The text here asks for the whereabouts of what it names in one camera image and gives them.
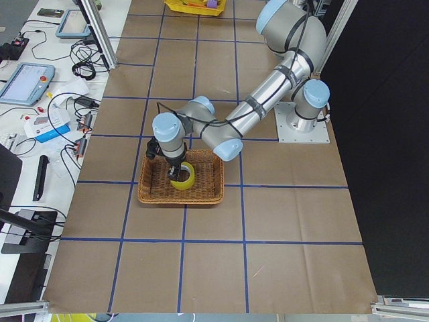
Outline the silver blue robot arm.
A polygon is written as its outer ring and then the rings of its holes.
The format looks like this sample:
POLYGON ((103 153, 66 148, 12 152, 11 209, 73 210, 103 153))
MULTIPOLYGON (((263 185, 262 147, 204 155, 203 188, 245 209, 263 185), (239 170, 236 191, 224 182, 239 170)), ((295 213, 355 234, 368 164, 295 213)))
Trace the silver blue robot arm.
POLYGON ((165 158, 170 165, 169 178, 177 179, 186 159, 184 137, 192 133, 198 134, 221 160, 237 157, 243 149, 243 136, 310 76, 324 54, 326 31, 311 6, 311 1, 304 9, 291 1, 269 1, 257 18, 256 30, 282 61, 224 120, 215 117, 215 108, 205 96, 189 101, 178 111, 156 115, 146 157, 165 158))

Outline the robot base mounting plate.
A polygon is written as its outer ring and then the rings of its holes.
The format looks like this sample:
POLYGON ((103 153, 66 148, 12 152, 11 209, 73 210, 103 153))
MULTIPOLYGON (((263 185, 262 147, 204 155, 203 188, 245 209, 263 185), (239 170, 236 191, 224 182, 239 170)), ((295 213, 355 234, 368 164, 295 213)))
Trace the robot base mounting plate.
POLYGON ((312 131, 299 132, 289 125, 287 116, 294 112, 295 103, 280 102, 274 107, 278 141, 281 144, 328 144, 330 142, 326 123, 318 122, 312 131))

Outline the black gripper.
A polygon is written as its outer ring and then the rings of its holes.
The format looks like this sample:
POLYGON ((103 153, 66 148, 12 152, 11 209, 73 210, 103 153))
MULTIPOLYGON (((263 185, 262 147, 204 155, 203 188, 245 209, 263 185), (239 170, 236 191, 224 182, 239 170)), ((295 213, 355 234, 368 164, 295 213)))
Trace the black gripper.
POLYGON ((181 171, 181 160, 167 160, 170 165, 170 169, 168 170, 168 178, 169 179, 179 179, 180 171, 181 171))

